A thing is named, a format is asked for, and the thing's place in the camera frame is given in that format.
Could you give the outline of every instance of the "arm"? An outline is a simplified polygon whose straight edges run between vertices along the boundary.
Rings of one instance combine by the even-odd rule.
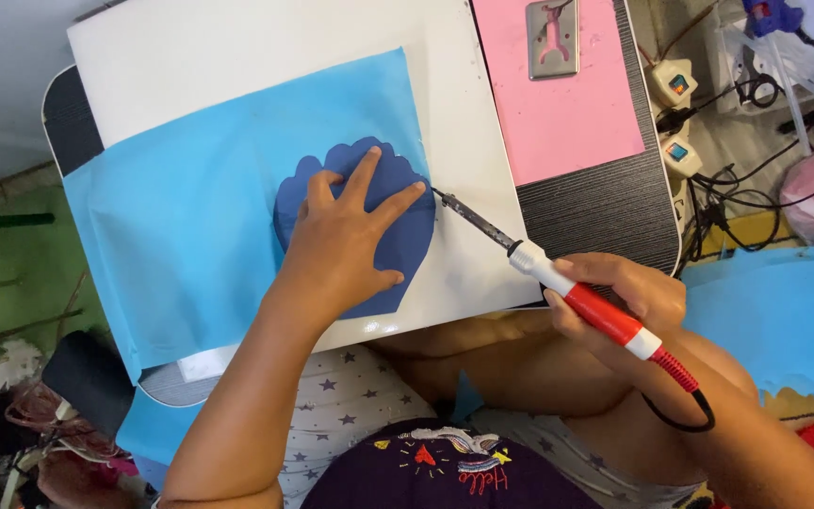
[[[556,262],[555,267],[577,281],[610,285],[699,381],[715,411],[716,426],[706,433],[679,434],[692,459],[726,502],[737,509],[814,506],[814,450],[677,342],[695,334],[669,327],[669,323],[650,323],[654,308],[668,303],[676,303],[678,316],[683,318],[683,287],[679,282],[654,269],[606,254],[572,255]],[[557,330],[582,344],[602,364],[649,396],[662,413],[680,424],[697,426],[706,422],[692,397],[661,368],[616,346],[554,292],[546,291],[546,299]]]
[[[324,170],[310,179],[281,269],[181,443],[161,507],[281,504],[277,476],[309,353],[342,312],[403,280],[401,272],[374,269],[375,247],[424,185],[410,186],[367,214],[366,190],[380,154],[370,149],[338,200],[329,185],[341,176]]]

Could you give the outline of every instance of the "fingernail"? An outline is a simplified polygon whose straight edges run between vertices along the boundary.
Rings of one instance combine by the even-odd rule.
[[[554,261],[554,268],[558,269],[558,272],[570,272],[573,268],[573,262],[558,258]]]
[[[546,288],[543,292],[545,295],[545,301],[548,303],[550,307],[555,307],[558,305],[558,299],[560,299],[560,295],[557,294],[554,290]]]

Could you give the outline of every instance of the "knee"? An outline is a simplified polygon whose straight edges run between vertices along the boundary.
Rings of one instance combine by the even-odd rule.
[[[749,399],[759,404],[759,389],[752,381],[752,377],[746,368],[733,357],[727,350],[719,347],[712,341],[708,341],[702,336],[693,334],[684,341],[684,346],[691,353],[695,354],[705,364],[721,373],[727,381],[738,387]]]

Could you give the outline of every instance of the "dark blue foam cutout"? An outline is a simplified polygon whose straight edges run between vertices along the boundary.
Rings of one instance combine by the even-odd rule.
[[[379,246],[375,250],[375,268],[380,271],[386,269],[401,271],[404,274],[404,282],[356,305],[341,315],[341,318],[359,318],[398,310],[401,299],[413,281],[413,275],[426,257],[429,243],[432,240],[432,229],[435,224],[435,199],[432,197],[429,181],[413,171],[413,167],[406,157],[395,155],[391,144],[369,137],[358,140],[350,146],[335,145],[326,154],[325,165],[315,156],[301,158],[294,177],[289,177],[281,182],[275,197],[272,221],[278,241],[281,243],[282,249],[287,252],[291,233],[294,231],[297,221],[298,208],[307,197],[309,178],[322,169],[329,169],[343,175],[346,182],[346,179],[354,173],[360,159],[372,146],[381,148],[382,156],[379,158],[379,164],[366,193],[364,205],[366,212],[374,211],[391,195],[414,182],[425,182],[426,191],[407,212],[394,221],[394,224],[382,235],[382,240],[379,241]],[[345,184],[332,186],[332,194],[335,198],[341,195],[344,187]]]

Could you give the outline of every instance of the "glue gun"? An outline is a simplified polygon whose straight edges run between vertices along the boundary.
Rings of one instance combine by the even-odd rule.
[[[454,195],[432,188],[441,203],[476,226],[487,237],[507,249],[507,260],[516,270],[535,277],[545,287],[558,292],[564,301],[593,327],[643,361],[658,364],[667,374],[692,393],[699,384],[670,353],[661,346],[661,339],[642,323],[608,302],[588,284],[571,281],[554,269],[545,250],[528,240],[515,241],[494,227],[479,214],[464,205]]]
[[[795,33],[802,24],[803,10],[788,6],[784,0],[742,0],[749,26],[756,37],[776,30]]]

